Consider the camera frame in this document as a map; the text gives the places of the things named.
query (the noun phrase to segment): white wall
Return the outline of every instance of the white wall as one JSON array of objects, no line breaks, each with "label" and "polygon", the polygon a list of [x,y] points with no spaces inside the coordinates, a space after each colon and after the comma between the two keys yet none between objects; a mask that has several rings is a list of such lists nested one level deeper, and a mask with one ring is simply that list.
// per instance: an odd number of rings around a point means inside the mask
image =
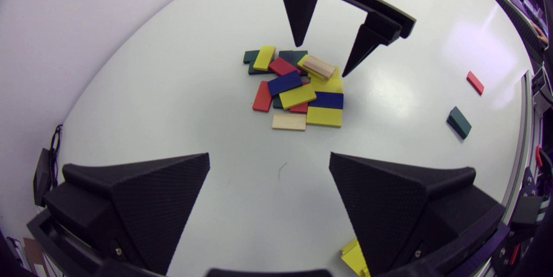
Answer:
[{"label": "white wall", "polygon": [[0,229],[30,237],[42,147],[98,70],[172,0],[0,0]]}]

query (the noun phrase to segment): white tabletop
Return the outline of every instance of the white tabletop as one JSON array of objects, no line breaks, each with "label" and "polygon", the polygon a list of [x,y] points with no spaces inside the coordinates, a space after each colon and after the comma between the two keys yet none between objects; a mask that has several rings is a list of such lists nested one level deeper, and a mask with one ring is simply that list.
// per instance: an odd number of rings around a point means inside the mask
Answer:
[{"label": "white tabletop", "polygon": [[[282,0],[175,0],[106,63],[65,121],[60,164],[113,165],[209,152],[211,170],[168,275],[210,267],[355,276],[354,238],[330,151],[436,168],[472,166],[503,199],[517,147],[520,77],[531,68],[493,0],[385,0],[417,23],[344,79],[343,127],[274,131],[253,111],[243,52],[295,49]],[[343,68],[365,13],[319,0],[302,49]],[[478,96],[471,70],[485,86]],[[464,141],[450,110],[472,124]]]}]

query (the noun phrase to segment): dark green block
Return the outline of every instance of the dark green block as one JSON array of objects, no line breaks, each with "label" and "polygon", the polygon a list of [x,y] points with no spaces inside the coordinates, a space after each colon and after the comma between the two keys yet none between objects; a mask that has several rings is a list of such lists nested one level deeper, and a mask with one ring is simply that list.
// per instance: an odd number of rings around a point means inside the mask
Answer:
[{"label": "dark green block", "polygon": [[448,124],[450,124],[463,139],[468,137],[468,133],[472,129],[472,126],[468,123],[468,120],[456,106],[450,112]]},{"label": "dark green block", "polygon": [[257,59],[258,54],[259,54],[259,50],[246,51],[244,53],[244,64],[248,64],[250,62],[255,61],[255,59]]},{"label": "dark green block", "polygon": [[248,74],[250,75],[257,75],[257,74],[274,74],[272,70],[255,70],[253,68],[253,62],[249,63],[248,66]]},{"label": "dark green block", "polygon": [[[285,50],[280,51],[278,53],[278,56],[286,60],[286,62],[292,64],[293,66],[297,66],[298,62],[306,55],[308,54],[307,50],[302,51],[293,51],[293,50]],[[302,70],[301,68],[298,68],[300,70],[300,76],[307,76],[308,72]]]},{"label": "dark green block", "polygon": [[273,108],[275,108],[275,109],[284,109],[282,107],[282,102],[280,101],[280,96],[279,95],[273,96]]}]

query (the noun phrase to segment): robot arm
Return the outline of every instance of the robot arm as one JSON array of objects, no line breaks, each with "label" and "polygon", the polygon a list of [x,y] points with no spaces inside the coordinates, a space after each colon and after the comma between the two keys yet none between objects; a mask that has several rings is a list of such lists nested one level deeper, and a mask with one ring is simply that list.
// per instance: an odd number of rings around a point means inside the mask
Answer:
[{"label": "robot arm", "polygon": [[[296,47],[303,44],[317,0],[283,0]],[[382,0],[343,0],[367,12],[342,76],[349,74],[378,45],[389,45],[398,37],[407,38],[416,19]]]}]

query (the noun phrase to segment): pile of blocks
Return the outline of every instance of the pile of blocks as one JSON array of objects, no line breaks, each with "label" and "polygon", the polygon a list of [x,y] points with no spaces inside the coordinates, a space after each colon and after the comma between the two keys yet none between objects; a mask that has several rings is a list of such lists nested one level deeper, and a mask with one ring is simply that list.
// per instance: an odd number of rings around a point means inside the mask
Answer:
[{"label": "pile of blocks", "polygon": [[[340,69],[307,51],[280,51],[278,57],[274,55],[275,47],[270,45],[244,54],[250,75],[277,75],[259,84],[252,108],[268,112],[272,103],[275,109],[289,110],[291,114],[273,115],[273,129],[304,131],[307,124],[342,127]],[[310,81],[302,81],[302,76]]]}]

